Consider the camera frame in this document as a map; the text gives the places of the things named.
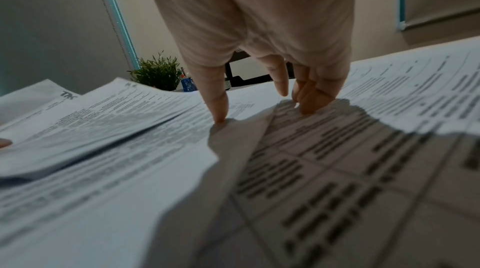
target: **human hand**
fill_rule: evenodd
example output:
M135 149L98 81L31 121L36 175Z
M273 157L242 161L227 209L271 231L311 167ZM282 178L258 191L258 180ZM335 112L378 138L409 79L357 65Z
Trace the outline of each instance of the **human hand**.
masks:
M332 102L350 70L354 0L155 0L215 122L228 113L224 65L240 48L310 114Z
M11 140L5 139L5 138L0 138L0 149L4 148L6 146L10 146L11 144L12 144Z

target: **blue pen holder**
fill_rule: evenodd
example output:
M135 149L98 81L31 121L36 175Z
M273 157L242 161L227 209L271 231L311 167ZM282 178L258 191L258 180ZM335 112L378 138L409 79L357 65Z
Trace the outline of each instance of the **blue pen holder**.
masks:
M191 78L184 78L180 80L183 92L197 91L197 86Z

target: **black object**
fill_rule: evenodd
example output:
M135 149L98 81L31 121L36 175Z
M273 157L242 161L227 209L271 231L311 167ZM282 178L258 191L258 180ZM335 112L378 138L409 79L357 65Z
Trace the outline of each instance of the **black object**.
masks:
M233 76L232 74L232 68L230 67L230 63L236 62L242 59L246 59L250 57L250 55L242 51L240 49L236 50L233 52L233 55L231 56L230 60L225 64L225 75L226 75L226 81L230 81L230 84L232 87L242 87L242 86L248 86L248 85L255 85L255 84L261 84L261 83L266 83L266 82L271 82L272 77L270 77L269 74L267 75L262 75L250 79L243 80L240 76ZM291 79L294 79L294 68L293 65L290 62L286 63L286 68L288 70L288 77Z

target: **sheet of paper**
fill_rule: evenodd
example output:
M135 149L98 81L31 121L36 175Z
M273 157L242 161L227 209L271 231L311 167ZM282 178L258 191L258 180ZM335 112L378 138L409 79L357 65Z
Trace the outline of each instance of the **sheet of paper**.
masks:
M224 126L196 105L0 192L0 266L187 267L280 99L271 83L228 95Z
M193 267L476 268L480 39L352 64L278 107Z
M28 117L41 106L74 100L79 95L49 79L0 97L0 130L3 125L20 117Z
M24 121L20 130L15 129L14 144L0 151L0 178L41 178L200 103L199 96L117 78Z

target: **potted plant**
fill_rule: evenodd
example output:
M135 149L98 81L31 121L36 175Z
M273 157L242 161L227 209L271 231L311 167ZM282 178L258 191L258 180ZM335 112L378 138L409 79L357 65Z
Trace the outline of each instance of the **potted plant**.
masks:
M180 82L180 74L182 74L178 68L180 63L177 58L171 56L165 58L161 53L158 53L158 58L152 57L153 60L144 60L143 58L138 60L140 69L128 71L131 80L165 91L175 90Z

